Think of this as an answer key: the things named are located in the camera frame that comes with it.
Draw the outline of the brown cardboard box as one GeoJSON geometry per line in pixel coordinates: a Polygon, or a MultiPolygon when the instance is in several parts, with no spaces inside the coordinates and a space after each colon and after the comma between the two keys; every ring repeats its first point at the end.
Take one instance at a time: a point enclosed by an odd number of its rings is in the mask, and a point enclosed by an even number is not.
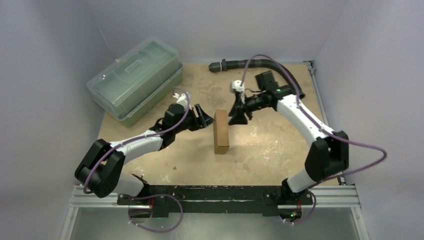
{"type": "Polygon", "coordinates": [[[217,109],[213,123],[214,153],[225,155],[230,148],[228,113],[226,110],[217,109]]]}

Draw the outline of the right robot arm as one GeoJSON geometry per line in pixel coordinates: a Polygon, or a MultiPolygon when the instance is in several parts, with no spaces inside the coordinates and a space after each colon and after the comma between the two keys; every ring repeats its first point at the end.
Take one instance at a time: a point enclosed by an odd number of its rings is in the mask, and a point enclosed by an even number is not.
{"type": "Polygon", "coordinates": [[[246,96],[245,84],[232,81],[230,92],[235,95],[230,110],[229,125],[246,125],[253,118],[253,112],[273,108],[296,127],[309,145],[304,167],[281,184],[280,196],[288,204],[300,198],[302,192],[313,185],[335,175],[349,166],[348,144],[330,137],[330,134],[344,140],[344,131],[335,132],[320,121],[302,102],[296,102],[296,95],[289,85],[280,86],[271,71],[256,75],[259,93],[246,96]]]}

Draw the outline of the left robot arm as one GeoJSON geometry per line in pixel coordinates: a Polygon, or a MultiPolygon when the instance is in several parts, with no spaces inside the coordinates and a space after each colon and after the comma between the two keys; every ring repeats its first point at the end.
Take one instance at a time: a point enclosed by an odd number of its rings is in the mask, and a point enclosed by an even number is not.
{"type": "Polygon", "coordinates": [[[197,131],[214,123],[199,104],[193,108],[173,103],[164,116],[145,132],[125,140],[107,142],[96,140],[76,168],[74,177],[83,185],[86,194],[99,198],[111,193],[127,195],[138,205],[146,203],[149,191],[142,177],[126,175],[123,166],[145,154],[158,152],[175,141],[183,131],[197,131]]]}

